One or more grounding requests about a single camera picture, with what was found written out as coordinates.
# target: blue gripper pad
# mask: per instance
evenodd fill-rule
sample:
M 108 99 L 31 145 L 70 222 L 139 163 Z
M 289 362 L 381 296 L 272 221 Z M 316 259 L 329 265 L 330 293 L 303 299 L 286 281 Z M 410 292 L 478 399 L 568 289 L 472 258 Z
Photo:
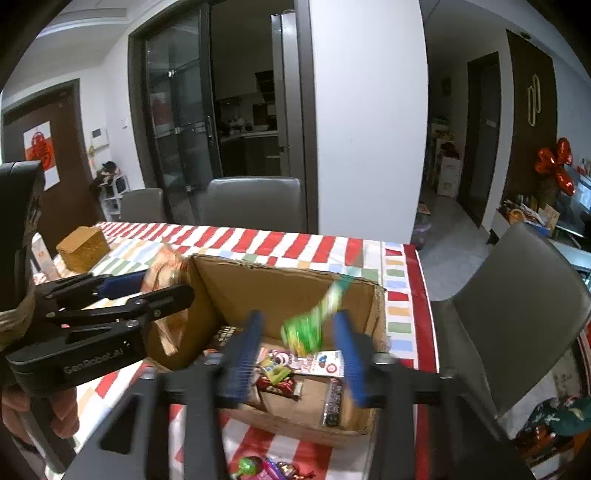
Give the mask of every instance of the blue gripper pad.
M 244 330 L 233 335 L 222 350 L 224 373 L 217 384 L 217 396 L 230 403 L 248 399 L 252 369 L 261 343 L 263 317 L 253 310 Z
M 345 380 L 358 407 L 372 406 L 373 398 L 369 392 L 369 372 L 375 353 L 372 339 L 353 330 L 349 313 L 339 310 L 333 317 L 333 338 L 341 350 L 345 362 Z
M 146 270 L 139 272 L 126 273 L 125 275 L 116 275 L 105 279 L 98 292 L 97 299 L 120 299 L 139 292 Z

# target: red and white striped tablecloth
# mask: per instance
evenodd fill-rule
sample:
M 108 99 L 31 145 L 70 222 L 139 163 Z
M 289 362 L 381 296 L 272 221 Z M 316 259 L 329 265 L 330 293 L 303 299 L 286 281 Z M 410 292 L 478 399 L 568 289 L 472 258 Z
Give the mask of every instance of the red and white striped tablecloth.
M 169 225 L 165 223 L 100 222 L 111 252 L 92 269 L 95 274 L 123 274 L 146 269 L 167 242 L 182 254 L 215 255 L 281 268 L 302 268 L 365 277 L 386 290 L 386 329 L 392 354 L 415 368 L 437 371 L 437 345 L 430 306 L 416 250 L 411 245 L 309 235 L 268 232 L 244 228 Z M 59 257 L 56 265 L 63 276 L 70 274 Z M 102 300 L 95 306 L 123 304 Z M 95 379 L 77 388 L 80 430 L 75 435 L 79 448 L 96 425 L 139 377 L 143 363 Z M 183 471 L 184 407 L 170 412 L 171 478 L 181 479 Z M 428 478 L 428 425 L 421 407 L 416 418 L 416 478 Z M 368 466 L 370 438 L 361 437 L 343 449 L 315 445 L 265 432 L 224 415 L 222 424 L 226 458 L 233 471 L 245 455 L 268 455 L 293 461 L 303 472 L 314 470 L 316 480 L 361 480 Z M 59 478 L 47 471 L 48 479 Z

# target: glass sliding door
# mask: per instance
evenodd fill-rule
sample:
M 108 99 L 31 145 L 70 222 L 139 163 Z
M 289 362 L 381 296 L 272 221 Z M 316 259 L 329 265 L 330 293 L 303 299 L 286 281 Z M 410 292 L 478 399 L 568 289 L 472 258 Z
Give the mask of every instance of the glass sliding door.
M 207 185 L 222 175 L 213 129 L 209 5 L 155 29 L 144 48 L 156 175 L 172 221 L 200 224 Z

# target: gray dining chair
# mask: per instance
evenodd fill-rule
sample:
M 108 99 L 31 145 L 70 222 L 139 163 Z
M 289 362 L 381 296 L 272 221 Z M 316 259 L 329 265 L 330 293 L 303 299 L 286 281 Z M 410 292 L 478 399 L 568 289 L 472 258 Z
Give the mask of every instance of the gray dining chair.
M 121 196 L 121 221 L 135 223 L 166 223 L 162 189 L 142 189 Z
M 518 223 L 456 295 L 431 309 L 441 372 L 464 377 L 501 416 L 576 340 L 591 294 L 550 241 Z
M 207 187 L 204 223 L 278 232 L 304 231 L 301 184 L 292 177 L 227 177 Z

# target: chair backrest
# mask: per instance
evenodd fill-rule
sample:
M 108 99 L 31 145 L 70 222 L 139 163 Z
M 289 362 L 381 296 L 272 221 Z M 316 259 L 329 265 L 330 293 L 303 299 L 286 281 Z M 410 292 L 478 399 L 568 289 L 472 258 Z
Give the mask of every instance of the chair backrest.
M 524 223 L 509 228 L 452 301 L 501 414 L 548 373 L 591 313 L 579 274 Z
M 292 177 L 227 177 L 207 187 L 207 225 L 302 232 L 303 218 L 301 184 Z
M 125 192 L 121 196 L 121 221 L 166 223 L 162 189 L 143 189 Z

